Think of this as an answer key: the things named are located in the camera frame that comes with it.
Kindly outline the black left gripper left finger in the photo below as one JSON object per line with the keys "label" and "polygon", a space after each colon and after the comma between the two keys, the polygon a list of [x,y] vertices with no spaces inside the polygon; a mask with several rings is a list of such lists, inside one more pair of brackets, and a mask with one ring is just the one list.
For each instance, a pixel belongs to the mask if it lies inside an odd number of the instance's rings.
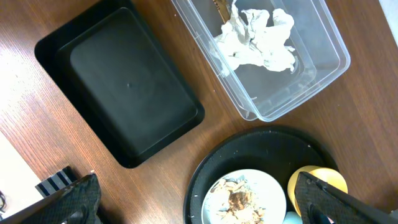
{"label": "black left gripper left finger", "polygon": [[86,175],[1,223],[94,224],[101,200],[96,174]]}

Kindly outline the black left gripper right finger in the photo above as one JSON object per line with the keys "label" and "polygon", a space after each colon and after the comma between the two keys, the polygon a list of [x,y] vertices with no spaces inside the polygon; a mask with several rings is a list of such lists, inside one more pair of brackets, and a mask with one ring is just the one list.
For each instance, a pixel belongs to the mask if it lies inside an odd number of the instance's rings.
{"label": "black left gripper right finger", "polygon": [[308,172],[300,172],[295,199],[304,224],[397,224],[397,219],[370,207]]}

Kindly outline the yellow bowl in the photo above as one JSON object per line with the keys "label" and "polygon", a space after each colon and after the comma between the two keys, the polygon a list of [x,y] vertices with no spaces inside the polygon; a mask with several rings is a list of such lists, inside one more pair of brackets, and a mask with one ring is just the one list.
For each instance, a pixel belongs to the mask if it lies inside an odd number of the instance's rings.
{"label": "yellow bowl", "polygon": [[313,176],[319,178],[320,180],[334,186],[335,188],[343,191],[344,193],[348,193],[348,186],[344,179],[344,177],[336,170],[326,168],[326,167],[318,167],[318,166],[304,166],[296,170],[292,176],[290,177],[287,185],[287,193],[290,201],[292,202],[295,211],[299,216],[301,216],[299,206],[297,204],[295,198],[295,186],[297,183],[298,175],[300,172],[308,172]]}

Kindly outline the light blue cup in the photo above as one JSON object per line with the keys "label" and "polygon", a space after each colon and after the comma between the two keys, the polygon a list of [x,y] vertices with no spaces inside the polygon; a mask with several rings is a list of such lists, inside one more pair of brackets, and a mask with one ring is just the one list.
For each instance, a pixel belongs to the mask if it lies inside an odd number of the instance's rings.
{"label": "light blue cup", "polygon": [[303,221],[296,212],[287,212],[282,224],[303,224]]}

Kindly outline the white napkin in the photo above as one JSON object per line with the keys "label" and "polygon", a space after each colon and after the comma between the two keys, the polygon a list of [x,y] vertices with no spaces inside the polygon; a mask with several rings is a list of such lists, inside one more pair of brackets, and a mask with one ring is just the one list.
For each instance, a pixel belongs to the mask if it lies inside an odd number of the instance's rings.
{"label": "white napkin", "polygon": [[295,70],[295,48],[285,45],[294,26],[294,18],[283,9],[244,9],[231,3],[229,19],[221,26],[215,44],[228,63],[222,74],[229,75],[241,65],[265,67],[272,72]]}

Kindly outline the brown gold snack wrapper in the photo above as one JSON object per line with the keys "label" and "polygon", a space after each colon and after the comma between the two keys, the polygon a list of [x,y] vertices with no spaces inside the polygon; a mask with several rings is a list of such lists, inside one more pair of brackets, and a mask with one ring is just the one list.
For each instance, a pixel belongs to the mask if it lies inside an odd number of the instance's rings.
{"label": "brown gold snack wrapper", "polygon": [[213,0],[213,3],[215,4],[221,19],[224,23],[227,23],[230,19],[230,9],[229,9],[229,3],[227,0]]}

